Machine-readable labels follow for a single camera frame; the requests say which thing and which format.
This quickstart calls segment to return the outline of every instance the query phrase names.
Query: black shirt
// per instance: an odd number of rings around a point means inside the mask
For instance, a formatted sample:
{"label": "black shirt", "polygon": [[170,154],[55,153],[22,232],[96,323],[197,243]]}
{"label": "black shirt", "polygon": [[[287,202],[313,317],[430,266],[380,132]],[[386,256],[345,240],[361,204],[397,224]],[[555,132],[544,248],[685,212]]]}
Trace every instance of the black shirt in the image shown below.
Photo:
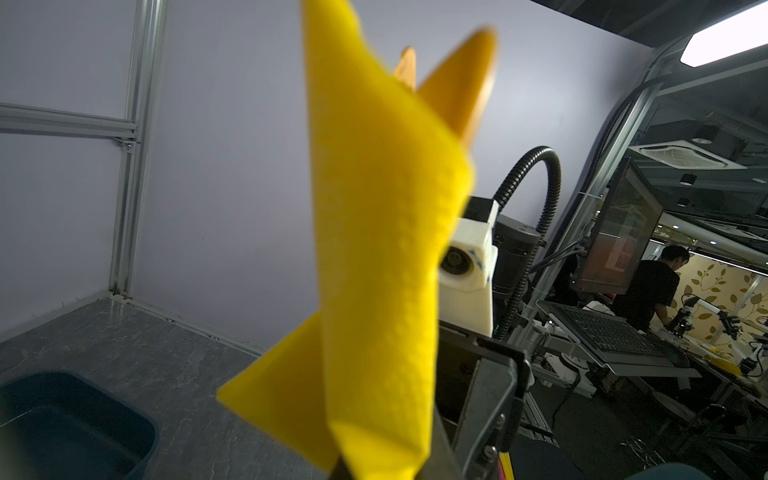
{"label": "black shirt", "polygon": [[643,260],[637,267],[627,293],[617,295],[611,310],[638,330],[647,331],[654,318],[657,303],[670,305],[680,277],[669,265],[656,260]]}

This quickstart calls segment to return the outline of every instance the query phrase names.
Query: bolt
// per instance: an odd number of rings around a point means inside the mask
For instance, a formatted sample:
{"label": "bolt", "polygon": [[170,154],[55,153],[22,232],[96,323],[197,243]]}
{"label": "bolt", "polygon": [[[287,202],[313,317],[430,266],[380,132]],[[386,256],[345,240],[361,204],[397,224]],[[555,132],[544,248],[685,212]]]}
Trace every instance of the bolt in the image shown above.
{"label": "bolt", "polygon": [[496,455],[498,454],[498,450],[496,450],[496,447],[493,445],[486,445],[482,448],[482,456],[485,457],[486,460],[489,462],[491,460],[496,459]]}

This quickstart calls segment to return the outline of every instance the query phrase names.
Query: gray countertop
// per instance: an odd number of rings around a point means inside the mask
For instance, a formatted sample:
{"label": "gray countertop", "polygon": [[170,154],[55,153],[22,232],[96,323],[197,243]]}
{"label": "gray countertop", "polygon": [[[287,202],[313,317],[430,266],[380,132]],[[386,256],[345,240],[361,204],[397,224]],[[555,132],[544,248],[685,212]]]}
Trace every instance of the gray countertop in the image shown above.
{"label": "gray countertop", "polygon": [[68,370],[150,416],[160,442],[145,478],[325,478],[216,401],[247,353],[112,300],[0,343],[0,384]]}

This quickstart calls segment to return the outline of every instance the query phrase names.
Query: person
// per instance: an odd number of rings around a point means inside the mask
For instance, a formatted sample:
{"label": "person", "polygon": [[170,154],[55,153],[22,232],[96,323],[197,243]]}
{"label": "person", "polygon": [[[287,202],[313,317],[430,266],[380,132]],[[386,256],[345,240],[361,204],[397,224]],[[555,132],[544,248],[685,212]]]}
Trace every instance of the person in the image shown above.
{"label": "person", "polygon": [[667,306],[672,304],[680,277],[677,269],[688,263],[690,253],[680,245],[670,245],[661,252],[659,260],[643,260],[624,295],[617,295],[611,310],[627,319],[638,330],[648,331],[654,313],[664,325],[671,318]]}

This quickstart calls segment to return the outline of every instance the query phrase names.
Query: dark floor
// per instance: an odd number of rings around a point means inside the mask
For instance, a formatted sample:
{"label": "dark floor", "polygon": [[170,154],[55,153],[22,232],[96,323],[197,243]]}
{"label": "dark floor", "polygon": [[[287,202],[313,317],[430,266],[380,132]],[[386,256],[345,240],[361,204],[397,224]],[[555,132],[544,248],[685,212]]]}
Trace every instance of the dark floor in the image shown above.
{"label": "dark floor", "polygon": [[[564,398],[565,389],[553,386],[547,388],[537,382],[531,387],[536,402],[551,422],[552,413]],[[618,444],[627,435],[634,435],[644,441],[652,439],[666,417],[647,396],[630,382],[626,382],[613,399],[596,396],[587,399],[580,395],[571,396],[560,408],[554,423],[554,437],[590,480],[620,480],[642,470],[637,457]],[[692,465],[709,475],[713,480],[727,480],[727,477],[706,456],[690,452],[678,458],[670,452],[670,445],[679,429],[670,427],[658,452],[668,462]]]}
{"label": "dark floor", "polygon": [[69,370],[148,414],[160,443],[147,479],[326,476],[216,402],[254,358],[112,300],[0,343],[0,384]]}

